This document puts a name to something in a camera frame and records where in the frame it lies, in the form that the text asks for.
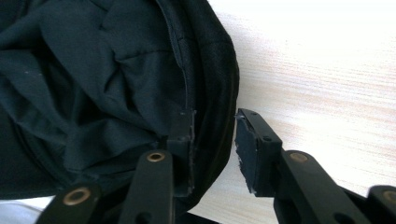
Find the brass rivet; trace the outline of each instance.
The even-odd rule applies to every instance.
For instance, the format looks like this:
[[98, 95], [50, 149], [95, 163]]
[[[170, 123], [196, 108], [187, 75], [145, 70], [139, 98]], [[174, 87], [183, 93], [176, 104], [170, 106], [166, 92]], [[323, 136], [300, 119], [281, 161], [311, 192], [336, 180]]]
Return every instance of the brass rivet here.
[[76, 205], [85, 202], [91, 196], [91, 192], [87, 188], [79, 188], [70, 191], [64, 196], [64, 204], [66, 205]]
[[386, 190], [384, 193], [384, 198], [391, 203], [396, 203], [396, 191], [393, 190]]
[[293, 153], [291, 153], [291, 154], [290, 154], [290, 157], [291, 157], [294, 161], [297, 161], [297, 162], [306, 162], [306, 161], [308, 161], [308, 158], [307, 158], [305, 155], [303, 155], [303, 154], [301, 154], [301, 153], [298, 153], [298, 152], [293, 152]]
[[148, 161], [156, 162], [165, 159], [165, 154], [161, 152], [154, 152], [147, 156]]

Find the black fabric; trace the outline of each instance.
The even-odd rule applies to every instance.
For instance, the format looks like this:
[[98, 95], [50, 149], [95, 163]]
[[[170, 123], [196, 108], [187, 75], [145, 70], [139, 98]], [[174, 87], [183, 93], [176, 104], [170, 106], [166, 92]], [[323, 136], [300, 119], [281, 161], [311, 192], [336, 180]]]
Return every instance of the black fabric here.
[[[104, 189], [130, 181], [139, 156], [168, 135], [172, 117], [193, 109], [196, 185], [178, 199], [177, 213], [196, 205], [229, 158], [238, 92], [233, 44], [210, 5], [0, 2], [5, 5], [13, 13], [0, 11], [0, 104], [7, 111], [0, 120], [18, 127], [22, 138], [5, 131], [12, 136], [0, 143], [24, 139], [26, 147], [0, 155], [22, 157], [14, 165], [29, 160], [7, 175], [33, 186], [13, 190], [19, 182], [0, 177], [7, 189], [0, 198], [37, 196], [34, 189], [51, 194], [78, 181]], [[30, 166], [37, 169], [31, 179], [20, 174]]]

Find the wooden table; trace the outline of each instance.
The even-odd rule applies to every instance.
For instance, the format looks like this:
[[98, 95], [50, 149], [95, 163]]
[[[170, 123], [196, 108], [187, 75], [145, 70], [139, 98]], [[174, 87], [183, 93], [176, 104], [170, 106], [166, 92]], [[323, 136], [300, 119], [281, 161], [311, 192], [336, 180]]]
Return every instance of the wooden table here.
[[[314, 156], [337, 184], [366, 196], [396, 186], [396, 4], [210, 0], [233, 39], [238, 107], [255, 110], [285, 149]], [[225, 224], [277, 223], [248, 193], [234, 148], [192, 213]]]

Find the stitched seam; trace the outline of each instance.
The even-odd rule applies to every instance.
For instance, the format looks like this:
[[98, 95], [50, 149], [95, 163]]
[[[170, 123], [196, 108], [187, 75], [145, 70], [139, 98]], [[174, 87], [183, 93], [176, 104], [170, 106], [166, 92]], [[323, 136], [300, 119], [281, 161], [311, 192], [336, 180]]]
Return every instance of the stitched seam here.
[[144, 55], [151, 54], [151, 53], [173, 53], [173, 51], [169, 50], [169, 49], [158, 49], [158, 50], [154, 50], [154, 51], [147, 51], [147, 52], [137, 53], [136, 55], [126, 56], [126, 57], [124, 57], [122, 59], [117, 59], [117, 60], [118, 61], [122, 61], [122, 60], [132, 59], [132, 58], [144, 56]]

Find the rivet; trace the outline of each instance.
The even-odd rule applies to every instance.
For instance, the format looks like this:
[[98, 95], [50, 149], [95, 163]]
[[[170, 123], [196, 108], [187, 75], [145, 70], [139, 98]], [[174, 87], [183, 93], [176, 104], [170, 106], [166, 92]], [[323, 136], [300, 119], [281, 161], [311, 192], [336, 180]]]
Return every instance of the rivet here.
[[91, 196], [91, 191], [87, 188], [78, 188], [70, 191], [64, 196], [64, 204], [66, 205], [77, 205], [85, 202]]
[[306, 161], [308, 161], [308, 158], [307, 158], [305, 155], [303, 155], [303, 154], [301, 154], [301, 153], [298, 153], [298, 152], [293, 152], [293, 153], [291, 153], [291, 154], [290, 154], [290, 157], [291, 157], [294, 161], [297, 161], [297, 162], [306, 162]]
[[383, 196], [386, 200], [390, 201], [391, 203], [396, 204], [396, 191], [386, 190], [386, 191], [384, 191]]
[[157, 162], [165, 159], [165, 154], [161, 152], [154, 152], [147, 156], [148, 161]]

